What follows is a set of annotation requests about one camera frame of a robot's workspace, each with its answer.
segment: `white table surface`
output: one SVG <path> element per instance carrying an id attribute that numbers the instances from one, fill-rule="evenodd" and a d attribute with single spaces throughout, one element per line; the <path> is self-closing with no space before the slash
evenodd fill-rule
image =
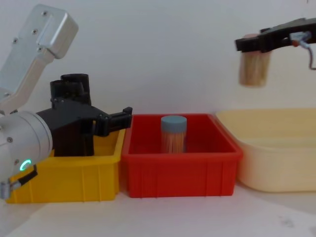
<path id="1" fill-rule="evenodd" d="M 316 237 L 316 193 L 1 202 L 0 237 Z"/>

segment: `blue lid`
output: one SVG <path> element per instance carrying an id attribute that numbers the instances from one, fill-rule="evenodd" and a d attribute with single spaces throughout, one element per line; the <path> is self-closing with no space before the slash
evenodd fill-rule
<path id="1" fill-rule="evenodd" d="M 183 116 L 165 116 L 161 118 L 161 129 L 164 132 L 180 133 L 187 130 L 187 119 Z"/>

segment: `beige basin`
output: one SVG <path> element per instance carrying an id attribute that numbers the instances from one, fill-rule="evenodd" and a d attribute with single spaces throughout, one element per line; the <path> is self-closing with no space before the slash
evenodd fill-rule
<path id="1" fill-rule="evenodd" d="M 243 149 L 237 177 L 265 192 L 316 191 L 316 109 L 216 114 Z"/>

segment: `screw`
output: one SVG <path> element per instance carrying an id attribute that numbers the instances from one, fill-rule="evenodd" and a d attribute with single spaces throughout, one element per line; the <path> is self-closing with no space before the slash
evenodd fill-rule
<path id="1" fill-rule="evenodd" d="M 14 39 L 12 40 L 12 44 L 17 44 L 17 43 L 18 43 L 18 41 L 19 41 L 19 39 L 18 39 L 18 38 L 14 38 Z"/>

